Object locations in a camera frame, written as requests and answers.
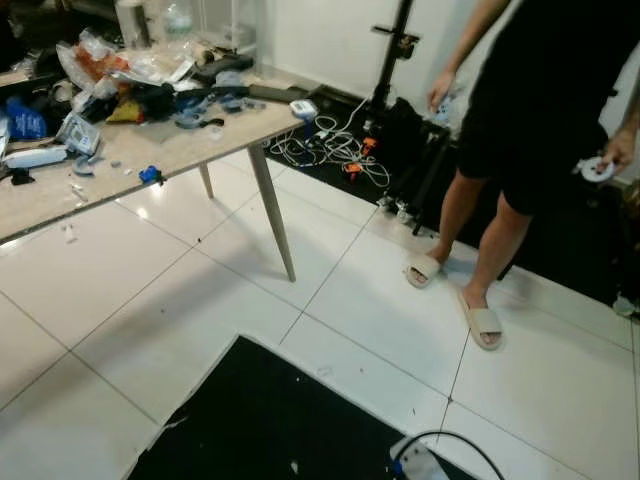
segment black shorts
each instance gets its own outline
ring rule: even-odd
[[[474,92],[462,124],[460,173],[497,179],[509,205],[523,215],[548,208],[580,160],[575,135],[550,128],[548,118],[536,121],[523,113],[499,111],[493,102],[485,106],[480,95]]]

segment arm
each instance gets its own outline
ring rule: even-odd
[[[429,106],[435,112],[451,87],[460,65],[473,51],[484,34],[500,18],[511,0],[479,0],[467,26],[458,40],[453,55],[429,92]]]
[[[613,163],[616,173],[620,173],[631,165],[636,153],[636,135],[640,128],[640,70],[636,76],[636,83],[631,92],[629,105],[624,114],[620,128],[607,146],[607,153],[602,158],[598,170],[603,171],[607,165]]]

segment table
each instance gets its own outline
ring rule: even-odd
[[[209,198],[214,188],[207,164],[230,153],[248,149],[260,194],[264,202],[276,243],[282,255],[289,280],[295,281],[293,260],[278,206],[271,174],[267,168],[262,144],[302,124],[288,105],[268,103],[265,110],[227,115],[211,112],[225,119],[222,138],[214,139],[209,128],[181,130],[171,125],[156,124],[104,125],[101,127],[104,160],[95,165],[94,177],[78,177],[72,173],[71,161],[31,170],[35,183],[14,186],[6,179],[0,182],[0,245],[58,220],[97,207],[121,196],[146,188],[138,172],[156,166],[170,179],[198,168]],[[143,135],[141,128],[146,129]],[[164,142],[149,137],[154,130],[171,136]],[[113,168],[111,162],[120,162]],[[131,169],[130,175],[124,170]],[[71,184],[83,187],[87,202],[72,192]]]

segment cord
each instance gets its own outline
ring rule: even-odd
[[[445,436],[445,437],[453,437],[453,438],[457,438],[458,440],[462,440],[464,443],[466,443],[467,445],[473,447],[476,452],[478,452],[480,455],[482,455],[482,458],[484,458],[486,460],[486,462],[493,469],[493,471],[495,472],[495,474],[498,476],[498,478],[500,480],[505,480],[505,478],[502,475],[502,473],[500,472],[500,470],[498,470],[498,467],[496,467],[496,465],[493,463],[493,461],[491,461],[489,456],[486,453],[484,453],[480,447],[478,447],[475,443],[473,443],[471,440],[468,440],[467,438],[463,437],[462,435],[459,435],[459,434],[454,433],[454,432],[448,432],[446,430],[431,430],[429,432],[424,432],[424,433],[421,433],[421,434],[416,435],[415,437],[413,437],[411,440],[409,440],[407,443],[405,443],[405,445],[400,449],[400,451],[394,457],[394,459],[393,459],[394,468],[396,467],[396,465],[398,465],[398,466],[401,465],[400,464],[400,459],[402,458],[402,455],[404,455],[404,453],[411,447],[411,445],[413,445],[415,442],[417,442],[421,438],[431,437],[433,435],[442,435],[442,436]]]
[[[362,144],[356,140],[352,133],[346,131],[368,100],[369,96],[360,102],[349,115],[347,123],[341,128],[338,128],[338,121],[331,116],[320,115],[316,117],[315,124],[323,134],[321,141],[311,142],[307,139],[306,142],[302,142],[293,138],[294,132],[290,132],[276,137],[269,152],[281,155],[298,168],[332,163],[346,172],[348,165],[356,164],[374,185],[380,188],[388,187],[391,183],[391,176],[387,169],[384,165],[377,163],[375,157],[364,156]]]

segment slide sandal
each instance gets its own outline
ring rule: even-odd
[[[495,312],[488,308],[469,308],[467,301],[462,296],[462,292],[458,293],[460,303],[464,309],[464,314],[471,329],[471,336],[476,343],[485,350],[495,350],[502,344],[502,326]],[[494,343],[487,343],[482,337],[483,334],[500,334],[500,338]]]
[[[428,255],[416,255],[411,260],[411,263],[409,264],[407,269],[404,271],[404,274],[407,277],[409,283],[414,287],[426,288],[426,286],[431,283],[431,280],[435,278],[441,268],[442,265],[440,265],[434,258],[431,258]],[[424,282],[418,281],[415,272],[413,272],[412,270],[415,270],[415,272],[418,272],[420,275],[422,275],[425,278]]]

